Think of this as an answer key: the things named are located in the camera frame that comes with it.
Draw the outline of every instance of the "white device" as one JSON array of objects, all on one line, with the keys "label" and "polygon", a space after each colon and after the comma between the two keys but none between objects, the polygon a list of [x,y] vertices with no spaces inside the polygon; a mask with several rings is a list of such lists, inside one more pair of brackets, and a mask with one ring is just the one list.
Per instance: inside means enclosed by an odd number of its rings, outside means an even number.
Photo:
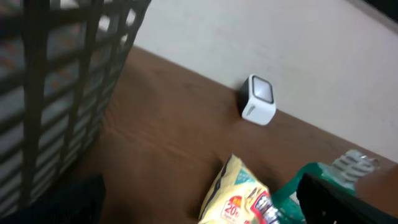
[{"label": "white device", "polygon": [[239,91],[238,108],[243,119],[268,124],[276,112],[272,85],[255,74],[250,75]]}]

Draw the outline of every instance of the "brown surface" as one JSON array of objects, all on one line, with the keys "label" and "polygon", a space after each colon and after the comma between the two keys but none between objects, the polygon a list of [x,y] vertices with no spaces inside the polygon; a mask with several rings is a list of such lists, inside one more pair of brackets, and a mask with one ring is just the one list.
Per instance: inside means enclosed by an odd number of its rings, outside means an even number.
[{"label": "brown surface", "polygon": [[[273,192],[306,163],[330,163],[350,148],[359,149],[281,111],[264,127],[243,121],[233,90],[133,49],[98,142],[73,176],[103,173],[102,223],[196,223],[232,152]],[[380,160],[359,195],[398,216],[398,168]]]}]

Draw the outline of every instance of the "teal bottle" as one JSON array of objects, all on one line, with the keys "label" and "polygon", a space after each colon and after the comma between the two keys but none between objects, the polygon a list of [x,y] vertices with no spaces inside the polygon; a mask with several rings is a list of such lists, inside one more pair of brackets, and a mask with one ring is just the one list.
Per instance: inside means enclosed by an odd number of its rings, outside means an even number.
[{"label": "teal bottle", "polygon": [[296,190],[304,173],[317,176],[337,186],[347,194],[356,195],[354,184],[359,178],[374,171],[377,160],[369,159],[357,150],[350,150],[336,159],[331,166],[321,162],[312,162],[301,168],[297,175],[272,196],[278,219],[281,224],[303,224],[305,217],[296,197]]}]

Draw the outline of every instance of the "wall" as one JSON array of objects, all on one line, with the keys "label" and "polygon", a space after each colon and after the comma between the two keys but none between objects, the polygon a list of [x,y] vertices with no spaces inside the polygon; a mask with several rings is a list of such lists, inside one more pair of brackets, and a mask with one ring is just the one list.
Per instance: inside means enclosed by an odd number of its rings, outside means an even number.
[{"label": "wall", "polygon": [[136,45],[398,162],[398,34],[346,0],[153,0]]}]

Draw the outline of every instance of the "plastic wrapper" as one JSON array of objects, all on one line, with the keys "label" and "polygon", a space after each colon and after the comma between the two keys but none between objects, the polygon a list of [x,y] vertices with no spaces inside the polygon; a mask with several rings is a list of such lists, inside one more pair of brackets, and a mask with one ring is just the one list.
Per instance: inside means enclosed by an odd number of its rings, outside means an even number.
[{"label": "plastic wrapper", "polygon": [[279,224],[268,188],[231,155],[201,207],[199,223]]}]

